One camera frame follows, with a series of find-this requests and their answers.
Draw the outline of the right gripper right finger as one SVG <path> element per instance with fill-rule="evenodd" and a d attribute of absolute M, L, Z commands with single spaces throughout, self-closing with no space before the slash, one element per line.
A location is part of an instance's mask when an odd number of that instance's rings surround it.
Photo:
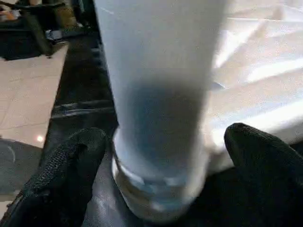
<path fill-rule="evenodd" d="M 243 123 L 224 142 L 250 198 L 268 227 L 303 225 L 303 156 L 278 137 Z"/>

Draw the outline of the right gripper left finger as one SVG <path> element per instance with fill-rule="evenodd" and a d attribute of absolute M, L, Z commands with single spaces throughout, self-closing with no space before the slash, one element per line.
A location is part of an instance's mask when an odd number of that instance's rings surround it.
<path fill-rule="evenodd" d="M 0 221 L 2 227 L 80 227 L 107 148 L 98 128 L 82 129 L 49 152 Z"/>

